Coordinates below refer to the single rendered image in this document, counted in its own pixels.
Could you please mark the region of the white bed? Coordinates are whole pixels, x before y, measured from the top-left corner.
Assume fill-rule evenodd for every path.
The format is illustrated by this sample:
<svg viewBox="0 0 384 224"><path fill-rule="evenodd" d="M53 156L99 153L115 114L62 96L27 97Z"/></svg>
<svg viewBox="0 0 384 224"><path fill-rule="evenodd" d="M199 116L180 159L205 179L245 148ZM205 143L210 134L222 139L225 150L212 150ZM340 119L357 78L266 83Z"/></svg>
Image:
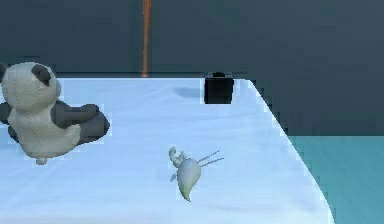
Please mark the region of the white bed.
<svg viewBox="0 0 384 224"><path fill-rule="evenodd" d="M96 103L106 136L40 166L0 127L0 224L334 224L329 205L266 103L244 80L227 105L199 79L66 79ZM168 151L202 168L186 201Z"/></svg>

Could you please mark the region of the black box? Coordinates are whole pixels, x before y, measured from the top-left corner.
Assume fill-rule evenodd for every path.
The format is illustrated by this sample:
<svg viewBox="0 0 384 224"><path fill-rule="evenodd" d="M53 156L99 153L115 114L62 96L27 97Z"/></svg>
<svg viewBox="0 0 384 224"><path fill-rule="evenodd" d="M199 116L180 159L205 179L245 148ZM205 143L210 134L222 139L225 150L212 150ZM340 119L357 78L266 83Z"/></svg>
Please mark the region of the black box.
<svg viewBox="0 0 384 224"><path fill-rule="evenodd" d="M230 104L232 102L234 79L223 72L214 72L204 80L205 104Z"/></svg>

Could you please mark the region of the black and white panda plush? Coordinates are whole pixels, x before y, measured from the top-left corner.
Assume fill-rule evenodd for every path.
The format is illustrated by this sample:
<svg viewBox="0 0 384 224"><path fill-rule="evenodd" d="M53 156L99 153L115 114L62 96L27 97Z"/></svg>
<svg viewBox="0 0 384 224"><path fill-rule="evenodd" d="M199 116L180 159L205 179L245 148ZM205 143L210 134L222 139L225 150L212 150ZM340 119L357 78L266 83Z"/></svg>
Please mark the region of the black and white panda plush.
<svg viewBox="0 0 384 224"><path fill-rule="evenodd" d="M0 62L0 88L0 122L39 165L99 140L110 128L97 105L73 107L61 101L61 83L47 65Z"/></svg>

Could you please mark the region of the orange pole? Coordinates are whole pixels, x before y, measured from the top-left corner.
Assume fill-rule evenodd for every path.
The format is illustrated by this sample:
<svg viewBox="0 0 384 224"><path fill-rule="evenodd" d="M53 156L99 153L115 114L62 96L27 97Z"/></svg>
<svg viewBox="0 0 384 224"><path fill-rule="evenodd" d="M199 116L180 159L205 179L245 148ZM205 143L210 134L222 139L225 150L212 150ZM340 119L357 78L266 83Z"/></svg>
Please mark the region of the orange pole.
<svg viewBox="0 0 384 224"><path fill-rule="evenodd" d="M142 77L148 77L148 43L152 0L143 0Z"/></svg>

